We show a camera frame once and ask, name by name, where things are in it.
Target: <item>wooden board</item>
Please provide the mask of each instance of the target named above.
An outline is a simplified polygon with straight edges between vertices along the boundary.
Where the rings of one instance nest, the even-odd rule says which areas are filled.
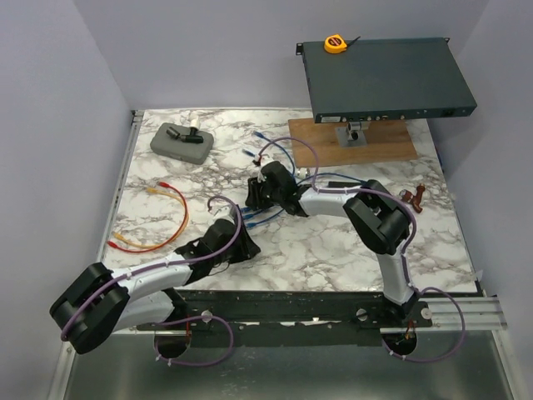
[[[290,119],[293,138],[310,143],[318,153],[321,167],[333,165],[405,161],[418,158],[404,121],[376,121],[365,131],[365,147],[341,147],[335,128],[346,123],[314,123],[312,118]],[[291,141],[296,166],[314,167],[315,158],[303,144]]]

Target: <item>yellow tape measure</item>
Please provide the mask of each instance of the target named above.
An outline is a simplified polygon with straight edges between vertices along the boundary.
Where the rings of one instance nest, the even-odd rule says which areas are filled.
[[[328,36],[326,37],[326,40],[324,41],[324,50],[326,50],[328,53],[331,53],[331,54],[338,54],[338,53],[345,52],[360,37],[346,44],[342,36],[339,34]]]

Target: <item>marble tabletop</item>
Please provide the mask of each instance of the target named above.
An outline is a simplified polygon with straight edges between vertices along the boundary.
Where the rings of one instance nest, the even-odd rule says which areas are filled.
[[[127,180],[122,188],[113,230],[127,238],[154,243],[172,235],[182,220],[183,208],[173,199],[150,195],[146,187],[165,181],[187,198],[191,221],[171,245],[155,252],[132,255],[108,247],[104,263],[117,269],[167,255],[173,248],[206,231],[212,221],[207,199],[223,194],[244,205],[247,179],[257,173],[243,148],[257,152],[269,138],[288,136],[287,121],[309,118],[309,110],[297,109],[197,109],[202,130],[215,137],[203,165],[193,165],[152,152],[150,141],[162,123],[187,125],[189,109],[147,110],[135,145]],[[357,178],[379,180],[391,193],[426,185],[424,211],[416,215],[419,231],[408,250],[411,275],[417,287],[435,286],[452,292],[475,292],[473,273],[450,194],[436,156],[426,120],[407,122],[418,153],[417,160],[324,167]],[[275,159],[289,165],[286,156],[269,147]],[[342,180],[340,178],[322,179]],[[265,212],[263,219],[272,212]],[[249,230],[261,252],[251,261],[232,264],[224,272],[187,286],[189,289],[266,291],[380,291],[382,280],[375,255],[357,236],[346,218],[292,217],[283,213],[270,223]]]

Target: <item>yellow cable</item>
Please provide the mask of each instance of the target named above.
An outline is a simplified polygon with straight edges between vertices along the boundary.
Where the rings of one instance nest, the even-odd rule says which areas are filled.
[[[165,192],[163,190],[155,189],[154,187],[147,187],[147,192],[150,194],[161,194],[163,196],[168,196],[170,198],[175,198],[180,204],[183,206],[183,200],[181,197],[177,196],[176,194]],[[178,236],[180,236],[185,228],[187,227],[187,224],[189,223],[189,213],[185,215],[185,223],[183,224],[182,228],[178,230],[174,235],[171,237],[171,241],[176,240]],[[130,246],[133,246],[135,248],[156,248],[158,246],[161,246],[166,240],[160,242],[160,243],[154,243],[154,244],[142,244],[142,243],[135,243],[129,239],[126,239],[123,235],[121,235],[118,232],[113,232],[112,235],[116,238],[116,240],[120,240],[121,242],[124,242],[126,244],[129,244]]]

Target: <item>gray wall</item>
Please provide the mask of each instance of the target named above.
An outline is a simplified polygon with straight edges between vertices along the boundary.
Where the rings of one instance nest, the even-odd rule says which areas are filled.
[[[458,62],[478,109],[438,138],[466,242],[500,296],[533,393],[533,2],[491,0]]]
[[[451,37],[487,0],[75,0],[135,108],[307,107],[297,42]]]
[[[48,308],[96,257],[131,114],[71,0],[4,0],[0,32],[0,398],[39,399]]]

